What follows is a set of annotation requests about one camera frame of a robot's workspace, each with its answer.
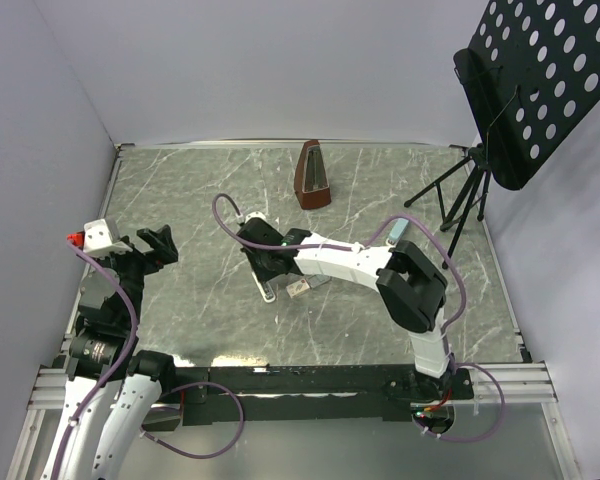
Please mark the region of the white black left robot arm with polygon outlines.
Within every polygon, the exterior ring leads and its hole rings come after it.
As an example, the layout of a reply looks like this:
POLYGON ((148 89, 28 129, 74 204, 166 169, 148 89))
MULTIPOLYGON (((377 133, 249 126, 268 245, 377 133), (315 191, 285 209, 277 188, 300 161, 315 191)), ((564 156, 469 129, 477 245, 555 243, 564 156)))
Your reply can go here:
POLYGON ((68 235, 91 268, 82 283, 58 425, 42 478, 114 479, 156 402, 178 387, 172 356, 138 350, 147 276, 179 259, 169 226, 143 228, 137 249, 102 218, 68 235))

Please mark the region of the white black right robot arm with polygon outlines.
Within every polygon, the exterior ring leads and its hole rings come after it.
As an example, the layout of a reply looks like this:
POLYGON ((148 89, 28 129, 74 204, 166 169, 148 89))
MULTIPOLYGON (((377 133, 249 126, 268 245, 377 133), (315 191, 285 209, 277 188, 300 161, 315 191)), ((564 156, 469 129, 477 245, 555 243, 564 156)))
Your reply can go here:
POLYGON ((322 275, 377 292, 390 318, 408 332, 418 390, 438 398, 450 388, 451 352, 442 331, 447 280, 413 242, 363 247, 305 229, 281 234, 258 217, 243 223, 237 237, 261 283, 287 274, 322 275))

